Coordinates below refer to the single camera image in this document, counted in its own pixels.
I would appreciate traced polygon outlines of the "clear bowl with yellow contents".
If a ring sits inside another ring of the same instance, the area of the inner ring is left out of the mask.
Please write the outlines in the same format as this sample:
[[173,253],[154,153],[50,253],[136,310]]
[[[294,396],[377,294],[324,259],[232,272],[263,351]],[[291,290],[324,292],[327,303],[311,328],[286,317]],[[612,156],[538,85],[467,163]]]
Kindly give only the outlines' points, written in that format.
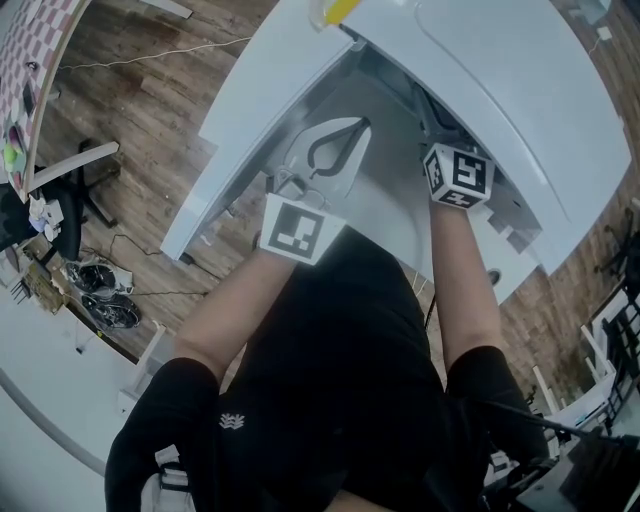
[[309,20],[317,30],[339,26],[361,0],[309,0]]

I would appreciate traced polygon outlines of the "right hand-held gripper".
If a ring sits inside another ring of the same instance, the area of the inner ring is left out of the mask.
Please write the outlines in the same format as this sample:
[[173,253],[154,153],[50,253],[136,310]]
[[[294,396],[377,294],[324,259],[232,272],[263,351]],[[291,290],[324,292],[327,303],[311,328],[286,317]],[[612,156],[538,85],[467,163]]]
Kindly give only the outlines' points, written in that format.
[[435,143],[422,157],[431,199],[469,210],[491,197],[495,163],[475,153]]

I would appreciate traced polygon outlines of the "cardboard box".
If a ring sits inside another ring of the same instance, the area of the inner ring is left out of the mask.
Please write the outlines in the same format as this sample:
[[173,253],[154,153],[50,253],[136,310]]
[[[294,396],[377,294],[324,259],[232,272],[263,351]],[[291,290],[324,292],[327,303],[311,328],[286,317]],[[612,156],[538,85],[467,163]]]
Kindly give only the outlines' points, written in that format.
[[52,272],[47,265],[57,255],[57,249],[51,246],[44,253],[40,253],[32,242],[28,242],[23,247],[23,253],[29,260],[23,278],[27,288],[45,311],[56,315],[65,302],[53,282]]

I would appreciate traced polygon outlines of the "cluster of white dishes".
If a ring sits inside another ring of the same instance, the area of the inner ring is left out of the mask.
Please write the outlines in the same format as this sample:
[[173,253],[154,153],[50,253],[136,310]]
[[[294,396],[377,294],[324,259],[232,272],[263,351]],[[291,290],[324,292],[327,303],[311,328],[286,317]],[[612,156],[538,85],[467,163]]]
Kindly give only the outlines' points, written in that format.
[[64,214],[57,199],[30,196],[29,222],[38,232],[43,233],[49,242],[53,242],[62,231]]

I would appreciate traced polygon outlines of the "black office chair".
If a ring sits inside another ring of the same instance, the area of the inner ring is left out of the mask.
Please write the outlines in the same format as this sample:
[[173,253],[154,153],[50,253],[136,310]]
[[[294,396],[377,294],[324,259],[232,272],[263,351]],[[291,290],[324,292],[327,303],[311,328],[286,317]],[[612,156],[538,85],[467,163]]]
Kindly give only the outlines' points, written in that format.
[[[81,226],[86,221],[84,209],[108,229],[118,221],[109,220],[91,198],[90,192],[104,182],[115,180],[120,175],[120,166],[106,171],[92,184],[85,181],[84,167],[81,166],[64,177],[45,184],[40,191],[46,200],[57,200],[63,214],[61,232],[51,242],[52,249],[67,260],[76,261],[81,244]],[[29,207],[23,203],[8,183],[0,184],[0,253],[10,246],[19,245],[38,235],[29,221]]]

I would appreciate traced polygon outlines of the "black and white rack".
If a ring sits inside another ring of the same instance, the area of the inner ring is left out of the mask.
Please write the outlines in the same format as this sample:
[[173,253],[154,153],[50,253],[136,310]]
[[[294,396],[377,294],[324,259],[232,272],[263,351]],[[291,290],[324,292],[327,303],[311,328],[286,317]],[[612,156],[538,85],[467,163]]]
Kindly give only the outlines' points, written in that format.
[[596,421],[610,435],[640,436],[640,296],[618,285],[581,327],[595,382],[613,375]]

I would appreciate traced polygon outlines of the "black device in plastic bag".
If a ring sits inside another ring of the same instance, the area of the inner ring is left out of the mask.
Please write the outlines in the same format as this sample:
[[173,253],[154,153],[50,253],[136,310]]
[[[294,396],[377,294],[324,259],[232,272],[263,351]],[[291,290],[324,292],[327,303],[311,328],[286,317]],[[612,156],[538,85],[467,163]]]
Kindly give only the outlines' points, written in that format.
[[137,305],[127,296],[115,294],[109,298],[84,294],[81,297],[84,309],[102,328],[136,328],[142,318]]
[[134,291],[133,274],[106,260],[67,262],[64,274],[71,284],[89,295],[110,298],[131,295]]

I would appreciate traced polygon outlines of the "green ball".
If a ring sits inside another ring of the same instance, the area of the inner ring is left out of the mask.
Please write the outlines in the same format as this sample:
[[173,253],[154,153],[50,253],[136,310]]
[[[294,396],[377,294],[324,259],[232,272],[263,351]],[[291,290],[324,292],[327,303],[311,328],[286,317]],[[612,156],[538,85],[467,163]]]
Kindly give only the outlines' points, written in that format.
[[3,150],[4,168],[10,173],[23,173],[26,166],[26,156],[20,150],[16,150],[11,144],[7,144]]

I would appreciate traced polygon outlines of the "pink checkered table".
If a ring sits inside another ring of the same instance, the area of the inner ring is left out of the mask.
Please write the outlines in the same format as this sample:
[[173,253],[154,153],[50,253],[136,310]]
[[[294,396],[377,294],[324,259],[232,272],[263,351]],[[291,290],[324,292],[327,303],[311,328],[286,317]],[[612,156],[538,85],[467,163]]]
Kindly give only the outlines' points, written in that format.
[[[61,58],[91,0],[21,0],[7,19],[0,37],[0,175],[6,177],[19,199],[26,203],[31,192],[82,165],[119,150],[116,141],[35,170],[37,146],[53,82]],[[23,88],[29,82],[36,96],[33,114],[23,108]],[[23,173],[8,173],[3,150],[11,144],[26,156]]]

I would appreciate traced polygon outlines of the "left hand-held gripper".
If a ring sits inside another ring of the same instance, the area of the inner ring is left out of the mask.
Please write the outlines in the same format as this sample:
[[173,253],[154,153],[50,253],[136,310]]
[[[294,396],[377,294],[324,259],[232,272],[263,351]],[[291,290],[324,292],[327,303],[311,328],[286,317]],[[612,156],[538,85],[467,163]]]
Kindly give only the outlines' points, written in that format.
[[[367,118],[332,119],[300,132],[289,148],[293,173],[279,169],[267,194],[258,246],[317,265],[346,226],[343,218],[330,211],[325,197],[348,195],[371,136]],[[312,180],[313,188],[302,177]]]

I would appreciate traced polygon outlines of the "person's black shirt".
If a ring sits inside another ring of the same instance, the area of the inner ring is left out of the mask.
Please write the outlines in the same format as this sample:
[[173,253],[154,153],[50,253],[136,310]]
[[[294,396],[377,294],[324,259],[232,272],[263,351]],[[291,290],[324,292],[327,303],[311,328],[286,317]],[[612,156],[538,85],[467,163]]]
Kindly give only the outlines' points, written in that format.
[[294,271],[226,391],[202,363],[155,374],[113,442],[107,512],[142,512],[173,447],[197,512],[323,512],[342,491],[395,512],[473,512],[494,450],[548,455],[504,354],[446,378],[398,262],[353,230]]

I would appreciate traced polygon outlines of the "person's right forearm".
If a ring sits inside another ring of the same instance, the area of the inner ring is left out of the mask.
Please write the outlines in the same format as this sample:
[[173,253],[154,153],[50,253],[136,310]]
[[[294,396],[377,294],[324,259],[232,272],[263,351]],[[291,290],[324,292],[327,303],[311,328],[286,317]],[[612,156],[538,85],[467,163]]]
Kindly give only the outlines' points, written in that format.
[[498,303],[468,215],[430,204],[432,266],[445,368],[483,346],[501,349]]

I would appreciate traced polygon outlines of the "white strapped bag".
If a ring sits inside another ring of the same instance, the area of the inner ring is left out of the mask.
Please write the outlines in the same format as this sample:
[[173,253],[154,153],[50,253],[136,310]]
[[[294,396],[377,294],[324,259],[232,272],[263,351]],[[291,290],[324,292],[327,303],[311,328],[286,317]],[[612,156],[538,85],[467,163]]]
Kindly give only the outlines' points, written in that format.
[[196,512],[189,479],[175,445],[155,453],[158,471],[141,492],[140,512]]

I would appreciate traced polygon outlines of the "person's left forearm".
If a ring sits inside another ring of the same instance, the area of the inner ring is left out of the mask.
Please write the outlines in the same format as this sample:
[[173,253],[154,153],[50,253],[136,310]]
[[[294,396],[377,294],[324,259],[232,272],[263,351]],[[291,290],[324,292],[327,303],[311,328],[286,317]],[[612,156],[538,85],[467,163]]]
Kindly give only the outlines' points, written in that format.
[[221,382],[295,268],[283,256],[253,252],[187,317],[174,337],[174,356],[203,364]]

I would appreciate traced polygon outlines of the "white table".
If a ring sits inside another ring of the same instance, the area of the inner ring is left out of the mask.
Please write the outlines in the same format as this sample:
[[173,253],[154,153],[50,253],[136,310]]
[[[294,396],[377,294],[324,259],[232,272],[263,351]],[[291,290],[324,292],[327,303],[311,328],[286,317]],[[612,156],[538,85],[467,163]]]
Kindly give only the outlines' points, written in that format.
[[345,198],[330,211],[431,278],[428,183],[422,157],[441,143],[485,152],[415,72],[359,35],[314,29],[303,0],[280,0],[251,38],[201,127],[214,153],[176,215],[161,248],[182,257],[257,177],[268,192],[303,130],[342,117],[367,118],[372,136]]

